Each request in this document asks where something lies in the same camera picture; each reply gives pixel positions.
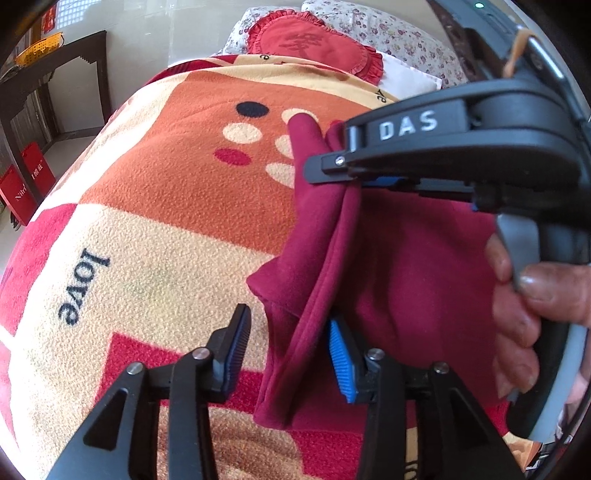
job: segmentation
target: rubber band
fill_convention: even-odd
[[[517,60],[519,60],[524,54],[527,41],[530,39],[530,37],[535,37],[535,33],[533,33],[529,28],[522,28],[517,32],[515,40],[513,41],[513,45],[511,46],[509,59],[503,67],[504,79],[513,78],[513,75],[515,74],[515,64],[517,63]]]

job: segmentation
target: fleece blanket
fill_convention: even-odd
[[[253,421],[268,328],[245,280],[294,226],[290,118],[307,112],[326,131],[395,100],[321,64],[225,56],[157,77],[114,114],[39,208],[0,285],[1,441],[27,479],[46,476],[126,365],[174,362],[241,302],[253,328],[240,383],[210,409],[220,478],[354,478],[360,434]],[[511,445],[523,465],[531,443]]]

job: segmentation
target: trigger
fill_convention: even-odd
[[[507,249],[513,267],[513,288],[519,287],[519,274],[530,264],[540,262],[540,233],[530,218],[501,213],[496,216],[496,233]]]

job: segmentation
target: yellow basket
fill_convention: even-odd
[[[41,57],[61,47],[61,41],[63,39],[63,33],[58,32],[43,40],[39,40],[22,52],[14,61],[21,67],[27,67]]]

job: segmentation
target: floral pillow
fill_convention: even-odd
[[[242,18],[234,25],[232,33],[226,42],[226,46],[221,52],[221,55],[241,55],[247,53],[246,42],[248,40],[248,31],[259,20],[259,18],[268,15],[275,10],[292,9],[299,12],[297,7],[252,7],[246,10]]]
[[[302,11],[363,45],[393,55],[435,77],[443,87],[467,82],[456,54],[427,32],[375,8],[339,0],[304,0]]]

